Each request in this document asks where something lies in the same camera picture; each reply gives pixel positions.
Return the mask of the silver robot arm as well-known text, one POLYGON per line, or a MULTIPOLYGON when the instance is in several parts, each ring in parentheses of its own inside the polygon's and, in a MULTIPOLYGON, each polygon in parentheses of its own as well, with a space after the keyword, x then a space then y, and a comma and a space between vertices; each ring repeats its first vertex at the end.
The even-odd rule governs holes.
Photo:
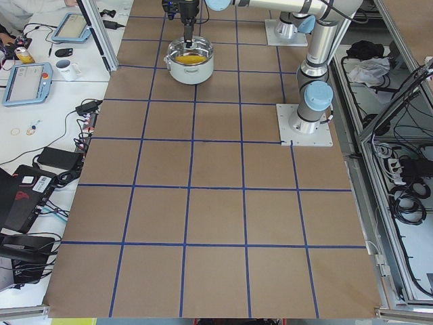
POLYGON ((293 132, 310 135, 325 124, 321 120, 331 107, 334 91, 327 83, 328 58, 338 29, 338 21, 330 17, 333 1, 207 1, 214 11, 223 11, 230 5, 276 9, 282 14, 298 14, 303 20, 314 18, 312 38, 305 60, 297 72, 300 103, 289 119, 293 132))

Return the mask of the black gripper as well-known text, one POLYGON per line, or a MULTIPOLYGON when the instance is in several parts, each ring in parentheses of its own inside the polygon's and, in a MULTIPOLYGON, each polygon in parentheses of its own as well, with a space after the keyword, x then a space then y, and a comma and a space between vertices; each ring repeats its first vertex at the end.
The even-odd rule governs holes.
POLYGON ((180 14, 184 24, 184 42, 186 48, 191 48, 193 37, 193 24, 199 13, 198 0, 162 0, 162 8, 169 20, 173 20, 176 14, 180 14))

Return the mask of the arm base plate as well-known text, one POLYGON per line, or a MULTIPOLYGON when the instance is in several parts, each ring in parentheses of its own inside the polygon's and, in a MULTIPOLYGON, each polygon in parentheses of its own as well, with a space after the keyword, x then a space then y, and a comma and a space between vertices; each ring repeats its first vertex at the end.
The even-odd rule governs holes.
POLYGON ((325 112, 318 121, 306 122, 298 116, 298 104, 277 104, 276 109, 282 146, 333 146, 325 112))
POLYGON ((265 20, 267 45, 286 47, 307 47, 308 41, 304 33, 298 32, 294 24, 281 20, 265 20))

